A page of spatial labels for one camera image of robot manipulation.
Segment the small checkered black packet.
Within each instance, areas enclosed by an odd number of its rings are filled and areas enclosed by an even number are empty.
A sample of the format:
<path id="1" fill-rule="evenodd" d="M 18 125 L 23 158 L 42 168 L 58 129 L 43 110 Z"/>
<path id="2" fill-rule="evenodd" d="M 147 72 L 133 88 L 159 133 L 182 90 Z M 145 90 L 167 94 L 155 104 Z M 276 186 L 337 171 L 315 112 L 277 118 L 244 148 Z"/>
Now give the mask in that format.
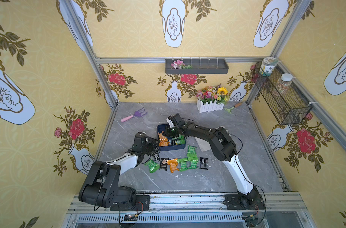
<path id="1" fill-rule="evenodd" d="M 160 161 L 160 152 L 154 152 L 153 154 L 152 154 L 152 159 L 153 159 L 153 161 Z"/>

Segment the green cookie packet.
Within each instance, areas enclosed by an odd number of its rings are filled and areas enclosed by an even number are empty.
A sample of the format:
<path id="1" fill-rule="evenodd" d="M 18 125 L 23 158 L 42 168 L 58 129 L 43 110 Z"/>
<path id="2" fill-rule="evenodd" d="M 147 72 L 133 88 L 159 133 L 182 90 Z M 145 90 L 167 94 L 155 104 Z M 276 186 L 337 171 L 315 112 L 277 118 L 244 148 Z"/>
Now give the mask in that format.
<path id="1" fill-rule="evenodd" d="M 198 164 L 199 158 L 188 157 L 188 161 L 190 162 L 189 169 L 197 169 L 198 168 L 197 164 Z"/>
<path id="2" fill-rule="evenodd" d="M 144 165 L 148 166 L 150 173 L 155 173 L 157 170 L 160 169 L 160 165 L 152 159 L 149 159 L 146 163 L 144 163 Z"/>
<path id="3" fill-rule="evenodd" d="M 177 162 L 180 165 L 179 171 L 183 172 L 188 170 L 188 166 L 187 166 L 188 158 L 177 159 Z"/>
<path id="4" fill-rule="evenodd" d="M 198 160 L 198 155 L 196 153 L 196 147 L 188 145 L 187 158 L 189 161 Z"/>

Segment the black cookie packet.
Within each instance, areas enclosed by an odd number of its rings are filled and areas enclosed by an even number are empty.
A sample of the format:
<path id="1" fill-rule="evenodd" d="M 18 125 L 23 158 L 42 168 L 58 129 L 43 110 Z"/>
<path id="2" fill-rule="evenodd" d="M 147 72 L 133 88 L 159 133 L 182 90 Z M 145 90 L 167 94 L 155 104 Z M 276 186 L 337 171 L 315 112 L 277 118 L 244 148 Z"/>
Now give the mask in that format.
<path id="1" fill-rule="evenodd" d="M 208 158 L 200 157 L 200 169 L 209 170 Z"/>
<path id="2" fill-rule="evenodd" d="M 160 170 L 167 171 L 169 158 L 160 158 Z"/>

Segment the orange cookie packet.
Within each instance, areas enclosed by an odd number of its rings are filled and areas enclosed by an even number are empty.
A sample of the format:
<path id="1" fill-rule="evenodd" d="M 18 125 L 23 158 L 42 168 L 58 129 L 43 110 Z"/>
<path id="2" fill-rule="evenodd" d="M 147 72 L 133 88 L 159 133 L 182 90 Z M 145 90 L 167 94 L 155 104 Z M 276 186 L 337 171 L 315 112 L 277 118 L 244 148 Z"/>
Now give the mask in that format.
<path id="1" fill-rule="evenodd" d="M 167 161 L 167 164 L 170 166 L 170 172 L 174 173 L 175 171 L 180 171 L 178 168 L 178 160 L 170 159 Z"/>

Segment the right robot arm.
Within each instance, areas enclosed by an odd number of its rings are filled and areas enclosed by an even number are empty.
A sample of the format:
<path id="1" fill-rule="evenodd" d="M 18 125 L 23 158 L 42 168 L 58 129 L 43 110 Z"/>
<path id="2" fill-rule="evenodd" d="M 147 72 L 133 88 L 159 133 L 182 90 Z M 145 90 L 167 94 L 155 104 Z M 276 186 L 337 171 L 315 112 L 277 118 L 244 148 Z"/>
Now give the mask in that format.
<path id="1" fill-rule="evenodd" d="M 225 164 L 233 178 L 238 192 L 236 201 L 242 208 L 262 210 L 267 208 L 265 195 L 259 193 L 262 189 L 250 181 L 239 161 L 236 144 L 223 127 L 207 128 L 194 122 L 186 122 L 178 113 L 169 116 L 166 121 L 179 134 L 209 143 L 215 158 Z"/>

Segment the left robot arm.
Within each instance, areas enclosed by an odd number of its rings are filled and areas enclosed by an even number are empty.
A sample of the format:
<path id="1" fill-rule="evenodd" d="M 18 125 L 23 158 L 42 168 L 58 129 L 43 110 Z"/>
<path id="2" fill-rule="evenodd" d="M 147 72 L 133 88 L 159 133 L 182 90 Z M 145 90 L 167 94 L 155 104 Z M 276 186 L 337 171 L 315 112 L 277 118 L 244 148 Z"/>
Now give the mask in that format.
<path id="1" fill-rule="evenodd" d="M 158 144 L 158 139 L 138 132 L 132 147 L 121 157 L 93 162 L 79 192 L 79 201 L 94 206 L 94 209 L 134 208 L 137 203 L 136 190 L 119 186 L 119 178 L 121 174 L 141 164 L 145 155 L 158 152 Z"/>

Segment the dark blue storage box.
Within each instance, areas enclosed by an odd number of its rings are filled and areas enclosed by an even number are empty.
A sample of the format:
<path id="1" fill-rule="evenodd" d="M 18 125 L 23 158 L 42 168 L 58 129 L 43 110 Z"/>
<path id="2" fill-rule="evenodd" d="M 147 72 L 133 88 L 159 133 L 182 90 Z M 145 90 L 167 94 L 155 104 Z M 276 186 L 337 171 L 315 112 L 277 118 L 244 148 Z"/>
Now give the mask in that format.
<path id="1" fill-rule="evenodd" d="M 173 150 L 180 150 L 184 149 L 186 147 L 186 143 L 183 145 L 176 145 L 174 139 L 176 137 L 168 137 L 166 134 L 166 131 L 169 130 L 169 125 L 168 124 L 160 124 L 157 127 L 157 134 L 161 133 L 164 131 L 164 136 L 166 136 L 169 140 L 170 145 L 166 147 L 159 147 L 160 151 L 173 151 Z"/>

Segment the orange packet in box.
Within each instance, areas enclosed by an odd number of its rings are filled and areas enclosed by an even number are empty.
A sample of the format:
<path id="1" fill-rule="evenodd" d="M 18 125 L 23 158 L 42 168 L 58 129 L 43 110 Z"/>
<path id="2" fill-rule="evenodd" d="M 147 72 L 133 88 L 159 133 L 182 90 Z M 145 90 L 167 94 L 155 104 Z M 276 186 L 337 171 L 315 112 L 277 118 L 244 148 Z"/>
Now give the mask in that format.
<path id="1" fill-rule="evenodd" d="M 170 145 L 168 138 L 166 136 L 164 136 L 164 131 L 159 133 L 158 136 L 159 136 L 159 146 L 160 147 L 166 147 L 166 146 Z"/>

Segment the white and green garden glove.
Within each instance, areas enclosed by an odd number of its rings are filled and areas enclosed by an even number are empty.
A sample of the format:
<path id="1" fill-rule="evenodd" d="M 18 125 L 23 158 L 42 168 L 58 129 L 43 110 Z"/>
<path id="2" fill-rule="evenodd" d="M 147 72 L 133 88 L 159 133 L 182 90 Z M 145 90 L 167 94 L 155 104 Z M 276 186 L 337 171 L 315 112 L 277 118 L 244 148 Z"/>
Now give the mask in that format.
<path id="1" fill-rule="evenodd" d="M 222 152 L 226 142 L 223 133 L 227 132 L 224 127 L 207 128 L 197 125 L 194 129 L 199 134 L 199 137 L 196 136 L 195 138 L 201 151 L 212 150 L 213 152 Z"/>

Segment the pink and purple garden rake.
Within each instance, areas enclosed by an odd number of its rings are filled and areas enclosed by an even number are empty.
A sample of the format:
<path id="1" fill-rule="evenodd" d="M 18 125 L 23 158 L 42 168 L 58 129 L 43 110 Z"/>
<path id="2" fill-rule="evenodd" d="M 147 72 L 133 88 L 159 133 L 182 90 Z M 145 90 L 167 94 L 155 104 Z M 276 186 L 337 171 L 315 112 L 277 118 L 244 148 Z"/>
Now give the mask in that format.
<path id="1" fill-rule="evenodd" d="M 135 111 L 132 115 L 130 116 L 127 116 L 127 117 L 124 117 L 122 118 L 120 121 L 123 123 L 123 122 L 126 122 L 134 117 L 143 117 L 144 115 L 146 115 L 148 112 L 145 110 L 145 108 L 141 108 L 137 111 Z"/>

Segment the white picket fence flower planter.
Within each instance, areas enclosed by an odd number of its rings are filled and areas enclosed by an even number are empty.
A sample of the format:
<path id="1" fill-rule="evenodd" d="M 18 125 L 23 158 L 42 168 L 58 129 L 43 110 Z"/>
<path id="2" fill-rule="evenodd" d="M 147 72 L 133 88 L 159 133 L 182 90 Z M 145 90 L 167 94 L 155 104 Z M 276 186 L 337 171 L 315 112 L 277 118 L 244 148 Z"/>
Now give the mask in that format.
<path id="1" fill-rule="evenodd" d="M 222 86 L 208 86 L 196 94 L 199 113 L 219 111 L 229 100 L 228 89 Z"/>

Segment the pink flowers on shelf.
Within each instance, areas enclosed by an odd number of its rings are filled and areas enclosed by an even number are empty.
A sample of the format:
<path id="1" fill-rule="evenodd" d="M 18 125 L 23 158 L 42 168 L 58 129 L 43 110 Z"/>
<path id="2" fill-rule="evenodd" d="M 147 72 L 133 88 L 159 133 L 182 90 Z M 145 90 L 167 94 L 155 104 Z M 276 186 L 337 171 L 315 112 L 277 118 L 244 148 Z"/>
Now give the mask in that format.
<path id="1" fill-rule="evenodd" d="M 173 69 L 192 69 L 192 65 L 186 65 L 182 60 L 173 61 L 171 64 Z"/>

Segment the jar with printed label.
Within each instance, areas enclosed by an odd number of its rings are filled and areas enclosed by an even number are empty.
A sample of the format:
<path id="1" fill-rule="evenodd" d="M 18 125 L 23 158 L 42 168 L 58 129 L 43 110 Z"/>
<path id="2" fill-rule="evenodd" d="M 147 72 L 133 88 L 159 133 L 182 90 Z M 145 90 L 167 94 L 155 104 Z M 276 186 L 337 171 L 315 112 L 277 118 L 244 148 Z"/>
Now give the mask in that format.
<path id="1" fill-rule="evenodd" d="M 259 73 L 262 76 L 269 77 L 277 65 L 278 65 L 277 58 L 266 57 L 262 60 L 261 67 L 259 68 Z"/>

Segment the clear jar with white lid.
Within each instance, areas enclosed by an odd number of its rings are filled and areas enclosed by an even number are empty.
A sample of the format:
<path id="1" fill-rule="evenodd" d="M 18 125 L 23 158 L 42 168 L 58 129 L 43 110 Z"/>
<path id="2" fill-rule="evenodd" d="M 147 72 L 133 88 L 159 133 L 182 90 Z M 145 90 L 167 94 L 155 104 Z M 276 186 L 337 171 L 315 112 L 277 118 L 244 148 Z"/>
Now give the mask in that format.
<path id="1" fill-rule="evenodd" d="M 292 84 L 293 76 L 291 74 L 285 73 L 276 82 L 275 88 L 273 89 L 273 94 L 276 96 L 284 95 Z"/>

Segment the grey wall shelf tray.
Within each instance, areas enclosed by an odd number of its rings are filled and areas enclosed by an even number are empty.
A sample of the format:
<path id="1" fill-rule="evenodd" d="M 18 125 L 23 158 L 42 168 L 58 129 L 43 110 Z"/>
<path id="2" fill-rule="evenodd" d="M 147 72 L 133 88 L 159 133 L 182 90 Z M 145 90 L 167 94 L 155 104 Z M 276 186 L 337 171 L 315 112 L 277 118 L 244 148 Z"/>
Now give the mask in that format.
<path id="1" fill-rule="evenodd" d="M 192 65 L 192 69 L 173 69 L 173 61 L 182 60 L 186 65 Z M 172 58 L 165 59 L 166 74 L 227 74 L 229 65 L 224 58 Z"/>

